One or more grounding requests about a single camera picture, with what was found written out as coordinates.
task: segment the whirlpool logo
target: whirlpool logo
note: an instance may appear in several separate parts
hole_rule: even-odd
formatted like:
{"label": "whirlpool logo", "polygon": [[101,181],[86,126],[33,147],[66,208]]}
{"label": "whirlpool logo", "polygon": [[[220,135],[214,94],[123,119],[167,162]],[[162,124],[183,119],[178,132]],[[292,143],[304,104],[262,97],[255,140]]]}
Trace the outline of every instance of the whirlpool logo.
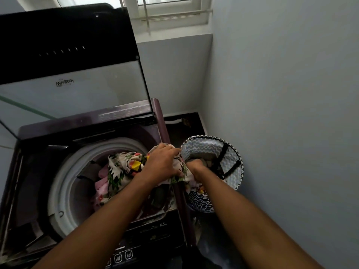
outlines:
{"label": "whirlpool logo", "polygon": [[59,81],[56,82],[56,87],[62,87],[63,85],[71,85],[71,83],[74,83],[73,79],[59,79]]}

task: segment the laundry basket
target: laundry basket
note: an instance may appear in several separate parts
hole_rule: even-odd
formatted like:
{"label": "laundry basket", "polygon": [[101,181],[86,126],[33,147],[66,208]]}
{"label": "laundry basket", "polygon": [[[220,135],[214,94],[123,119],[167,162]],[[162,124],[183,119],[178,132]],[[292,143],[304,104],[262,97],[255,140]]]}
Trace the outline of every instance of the laundry basket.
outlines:
{"label": "laundry basket", "polygon": [[[242,183],[244,174],[242,158],[225,140],[207,135],[192,136],[182,144],[181,154],[185,162],[200,158],[204,165],[235,190]],[[211,200],[203,187],[186,193],[186,200],[193,210],[214,212]]]}

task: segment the dark floor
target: dark floor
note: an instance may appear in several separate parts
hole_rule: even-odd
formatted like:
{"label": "dark floor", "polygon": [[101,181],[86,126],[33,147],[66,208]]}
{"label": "dark floor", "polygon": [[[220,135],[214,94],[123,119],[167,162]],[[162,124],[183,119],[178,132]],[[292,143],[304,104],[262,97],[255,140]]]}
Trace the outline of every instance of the dark floor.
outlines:
{"label": "dark floor", "polygon": [[[181,147],[187,138],[205,134],[198,113],[165,118],[166,121],[179,119],[182,119],[180,123],[166,125],[174,146]],[[198,248],[206,258],[222,266],[223,269],[247,268],[216,214],[194,212],[194,216],[200,219],[202,225]],[[168,268],[181,268],[181,264],[180,258],[174,258],[170,261]]]}

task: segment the washing machine lid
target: washing machine lid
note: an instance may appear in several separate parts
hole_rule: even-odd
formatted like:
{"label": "washing machine lid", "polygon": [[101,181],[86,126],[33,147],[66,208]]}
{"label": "washing machine lid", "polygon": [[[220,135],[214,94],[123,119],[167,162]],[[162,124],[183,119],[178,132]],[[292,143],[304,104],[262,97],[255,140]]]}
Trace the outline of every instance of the washing machine lid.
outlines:
{"label": "washing machine lid", "polygon": [[152,112],[127,8],[1,15],[0,31],[1,101],[45,119],[144,100]]}

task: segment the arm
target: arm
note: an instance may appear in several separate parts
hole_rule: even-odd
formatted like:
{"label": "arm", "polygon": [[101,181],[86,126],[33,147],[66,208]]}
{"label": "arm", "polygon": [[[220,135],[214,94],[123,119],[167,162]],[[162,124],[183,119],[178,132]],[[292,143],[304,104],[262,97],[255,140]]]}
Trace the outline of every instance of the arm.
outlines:
{"label": "arm", "polygon": [[187,163],[187,167],[204,185],[216,214],[250,268],[322,268],[262,210],[200,160]]}
{"label": "arm", "polygon": [[55,248],[33,269],[105,268],[128,224],[136,216],[142,202],[158,183],[182,172],[172,166],[180,152],[163,143],[151,153],[142,172]]}

